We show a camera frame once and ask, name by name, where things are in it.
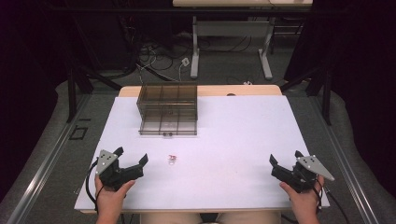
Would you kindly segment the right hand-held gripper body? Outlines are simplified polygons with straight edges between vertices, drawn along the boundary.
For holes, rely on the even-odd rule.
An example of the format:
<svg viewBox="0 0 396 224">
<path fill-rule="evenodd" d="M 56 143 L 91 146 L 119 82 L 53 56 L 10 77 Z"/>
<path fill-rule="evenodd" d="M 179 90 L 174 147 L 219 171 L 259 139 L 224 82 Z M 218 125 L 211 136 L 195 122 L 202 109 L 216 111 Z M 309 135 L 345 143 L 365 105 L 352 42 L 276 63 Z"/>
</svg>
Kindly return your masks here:
<svg viewBox="0 0 396 224">
<path fill-rule="evenodd" d="M 334 176 L 315 155 L 304 156 L 304 161 L 302 163 L 296 161 L 291 170 L 280 165 L 273 167 L 271 175 L 287 183 L 298 193 L 312 189 L 318 175 L 331 181 L 335 180 Z"/>
</svg>

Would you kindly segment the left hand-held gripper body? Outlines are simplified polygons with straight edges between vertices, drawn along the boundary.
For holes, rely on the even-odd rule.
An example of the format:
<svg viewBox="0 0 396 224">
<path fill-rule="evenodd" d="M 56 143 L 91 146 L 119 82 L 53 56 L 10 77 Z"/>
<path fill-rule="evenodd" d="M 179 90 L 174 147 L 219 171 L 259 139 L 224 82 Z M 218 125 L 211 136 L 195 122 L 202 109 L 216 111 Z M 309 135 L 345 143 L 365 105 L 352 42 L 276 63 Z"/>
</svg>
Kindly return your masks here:
<svg viewBox="0 0 396 224">
<path fill-rule="evenodd" d="M 120 168 L 119 157 L 114 152 L 102 149 L 98 156 L 96 173 L 105 187 L 118 190 L 130 180 L 136 180 L 144 175 L 144 167 L 138 164 Z"/>
</svg>

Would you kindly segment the smoky plastic drawer box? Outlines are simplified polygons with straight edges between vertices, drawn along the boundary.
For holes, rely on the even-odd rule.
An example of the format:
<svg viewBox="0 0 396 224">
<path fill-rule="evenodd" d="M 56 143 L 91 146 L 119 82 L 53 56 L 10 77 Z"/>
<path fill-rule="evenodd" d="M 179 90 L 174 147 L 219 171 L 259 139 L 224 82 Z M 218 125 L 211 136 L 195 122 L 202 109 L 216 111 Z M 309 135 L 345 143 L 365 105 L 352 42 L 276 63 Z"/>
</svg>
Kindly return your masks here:
<svg viewBox="0 0 396 224">
<path fill-rule="evenodd" d="M 198 89 L 195 82 L 144 84 L 136 102 L 141 135 L 196 135 Z"/>
</svg>

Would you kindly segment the person's left hand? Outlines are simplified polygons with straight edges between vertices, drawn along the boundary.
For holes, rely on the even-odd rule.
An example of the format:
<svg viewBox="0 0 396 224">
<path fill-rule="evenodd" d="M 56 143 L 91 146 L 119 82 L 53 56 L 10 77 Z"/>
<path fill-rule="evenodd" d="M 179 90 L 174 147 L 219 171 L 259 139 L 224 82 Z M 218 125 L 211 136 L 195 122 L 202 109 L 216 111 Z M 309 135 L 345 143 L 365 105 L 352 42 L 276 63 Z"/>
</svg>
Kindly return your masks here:
<svg viewBox="0 0 396 224">
<path fill-rule="evenodd" d="M 95 196 L 98 216 L 100 214 L 116 215 L 120 214 L 124 198 L 126 197 L 126 194 L 130 188 L 135 184 L 135 181 L 128 181 L 116 191 L 112 189 L 105 189 L 104 184 L 98 176 L 95 178 L 94 184 L 96 187 Z"/>
</svg>

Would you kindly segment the person's right hand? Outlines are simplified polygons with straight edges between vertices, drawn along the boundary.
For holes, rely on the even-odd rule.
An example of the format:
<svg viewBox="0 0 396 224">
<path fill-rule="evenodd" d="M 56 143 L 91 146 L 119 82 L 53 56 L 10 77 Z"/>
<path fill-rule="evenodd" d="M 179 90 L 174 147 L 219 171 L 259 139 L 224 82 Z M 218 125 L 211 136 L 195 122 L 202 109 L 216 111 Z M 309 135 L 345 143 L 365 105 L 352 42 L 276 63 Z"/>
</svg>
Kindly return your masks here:
<svg viewBox="0 0 396 224">
<path fill-rule="evenodd" d="M 302 193 L 297 193 L 291 186 L 285 182 L 280 182 L 279 186 L 288 194 L 290 198 L 291 208 L 295 215 L 309 215 L 317 216 L 318 195 L 324 185 L 324 177 L 319 175 L 318 181 L 315 184 L 315 190 L 309 190 Z"/>
</svg>

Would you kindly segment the white table board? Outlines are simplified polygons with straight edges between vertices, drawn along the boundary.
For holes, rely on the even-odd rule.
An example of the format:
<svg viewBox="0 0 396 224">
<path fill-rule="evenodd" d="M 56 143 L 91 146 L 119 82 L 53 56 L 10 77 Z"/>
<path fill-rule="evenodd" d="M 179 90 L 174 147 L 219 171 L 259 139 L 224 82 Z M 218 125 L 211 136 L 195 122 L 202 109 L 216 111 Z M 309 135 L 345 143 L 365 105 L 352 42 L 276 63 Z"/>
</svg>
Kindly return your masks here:
<svg viewBox="0 0 396 224">
<path fill-rule="evenodd" d="M 134 97 L 116 98 L 97 148 L 123 147 L 120 166 L 148 154 L 143 177 L 131 188 L 124 210 L 226 212 L 288 210 L 290 201 L 272 177 L 273 155 L 286 168 L 295 151 L 307 151 L 284 96 L 203 96 L 197 134 L 141 135 Z M 176 155 L 174 164 L 168 163 Z"/>
</svg>

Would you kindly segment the black metal stand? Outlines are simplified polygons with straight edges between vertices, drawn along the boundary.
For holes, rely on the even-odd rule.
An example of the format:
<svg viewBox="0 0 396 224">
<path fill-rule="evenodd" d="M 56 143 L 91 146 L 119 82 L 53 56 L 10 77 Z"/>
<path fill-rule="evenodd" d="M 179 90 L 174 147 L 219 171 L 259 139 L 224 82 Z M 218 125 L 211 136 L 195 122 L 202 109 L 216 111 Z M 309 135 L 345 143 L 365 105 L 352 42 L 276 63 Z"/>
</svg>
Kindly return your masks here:
<svg viewBox="0 0 396 224">
<path fill-rule="evenodd" d="M 330 100 L 332 91 L 332 74 L 330 70 L 321 67 L 314 67 L 307 73 L 299 75 L 291 81 L 288 81 L 286 84 L 283 84 L 280 87 L 280 90 L 286 91 L 307 78 L 309 78 L 310 81 L 305 89 L 306 95 L 317 96 L 322 92 L 321 116 L 328 125 L 331 125 Z"/>
<path fill-rule="evenodd" d="M 121 85 L 111 81 L 110 79 L 100 75 L 91 68 L 80 63 L 71 62 L 67 64 L 67 87 L 68 87 L 68 122 L 76 116 L 78 112 L 78 101 L 76 87 L 84 94 L 91 94 L 93 92 L 93 85 L 90 82 L 90 77 L 98 79 L 100 82 L 106 84 L 108 87 L 119 91 Z"/>
</svg>

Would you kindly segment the person's legs in beige pants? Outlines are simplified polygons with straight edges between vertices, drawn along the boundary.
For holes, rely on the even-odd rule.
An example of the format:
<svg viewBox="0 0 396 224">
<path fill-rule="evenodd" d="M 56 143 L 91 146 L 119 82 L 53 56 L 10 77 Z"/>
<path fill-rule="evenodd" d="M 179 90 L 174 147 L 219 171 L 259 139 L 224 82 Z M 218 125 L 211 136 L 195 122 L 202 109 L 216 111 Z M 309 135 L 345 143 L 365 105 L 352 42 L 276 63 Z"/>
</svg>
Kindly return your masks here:
<svg viewBox="0 0 396 224">
<path fill-rule="evenodd" d="M 218 224 L 281 224 L 281 214 L 274 211 L 220 213 Z M 140 216 L 140 224 L 204 224 L 198 213 L 152 213 Z"/>
</svg>

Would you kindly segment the dark curtain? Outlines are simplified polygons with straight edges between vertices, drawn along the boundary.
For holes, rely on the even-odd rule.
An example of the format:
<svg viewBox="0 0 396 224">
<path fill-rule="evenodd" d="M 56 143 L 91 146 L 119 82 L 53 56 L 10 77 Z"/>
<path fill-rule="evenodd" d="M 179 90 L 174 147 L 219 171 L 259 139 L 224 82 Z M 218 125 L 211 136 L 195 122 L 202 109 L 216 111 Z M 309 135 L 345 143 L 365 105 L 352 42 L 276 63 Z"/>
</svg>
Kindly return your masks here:
<svg viewBox="0 0 396 224">
<path fill-rule="evenodd" d="M 0 202 L 46 128 L 64 81 L 38 0 L 0 0 Z"/>
<path fill-rule="evenodd" d="M 355 145 L 396 197 L 396 0 L 313 0 L 312 9 L 347 15 L 307 19 L 284 78 L 335 60 L 332 90 L 346 103 Z"/>
</svg>

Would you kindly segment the white desk with metal legs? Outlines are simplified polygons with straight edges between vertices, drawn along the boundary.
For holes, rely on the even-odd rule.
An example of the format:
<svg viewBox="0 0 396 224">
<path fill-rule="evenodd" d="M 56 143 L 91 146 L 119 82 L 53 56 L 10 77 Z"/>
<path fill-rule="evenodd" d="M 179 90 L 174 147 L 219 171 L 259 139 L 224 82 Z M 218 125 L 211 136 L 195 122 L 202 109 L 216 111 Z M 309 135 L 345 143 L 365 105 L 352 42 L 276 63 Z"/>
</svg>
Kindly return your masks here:
<svg viewBox="0 0 396 224">
<path fill-rule="evenodd" d="M 173 0 L 174 7 L 187 9 L 291 9 L 297 12 L 306 12 L 313 5 L 313 0 Z M 270 48 L 276 25 L 276 16 L 263 16 L 262 21 L 254 21 L 248 16 L 246 21 L 232 19 L 209 19 L 202 21 L 196 16 L 192 17 L 192 59 L 191 78 L 198 78 L 200 48 L 198 47 L 199 36 L 251 36 L 262 37 L 263 46 L 258 50 L 262 71 L 267 80 L 273 78 L 267 54 Z"/>
</svg>

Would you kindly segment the aluminium floor rail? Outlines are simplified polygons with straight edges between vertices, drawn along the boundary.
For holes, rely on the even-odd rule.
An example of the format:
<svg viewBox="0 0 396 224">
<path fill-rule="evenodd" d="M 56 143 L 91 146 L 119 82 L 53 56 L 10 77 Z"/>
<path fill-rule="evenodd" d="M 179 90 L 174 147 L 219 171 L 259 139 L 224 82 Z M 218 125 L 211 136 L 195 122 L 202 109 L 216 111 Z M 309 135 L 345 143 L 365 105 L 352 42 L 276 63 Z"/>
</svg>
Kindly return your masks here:
<svg viewBox="0 0 396 224">
<path fill-rule="evenodd" d="M 59 96 L 49 123 L 41 134 L 30 158 L 25 163 L 6 198 L 0 203 L 0 207 L 6 209 L 6 214 L 0 216 L 0 224 L 24 223 L 53 167 L 59 160 L 75 128 L 79 114 L 90 99 L 90 94 L 79 96 L 77 112 L 73 118 L 67 120 L 68 100 L 63 93 Z"/>
<path fill-rule="evenodd" d="M 353 138 L 352 128 L 347 112 L 340 108 L 331 108 L 330 120 L 327 122 L 322 114 L 322 107 L 318 97 L 309 98 L 321 126 L 330 139 L 331 153 L 338 169 L 340 170 L 353 203 L 359 210 L 364 224 L 379 224 L 373 205 L 369 202 L 368 194 L 363 186 L 360 175 L 368 177 L 369 171 L 362 170 L 358 165 L 363 165 Z"/>
</svg>

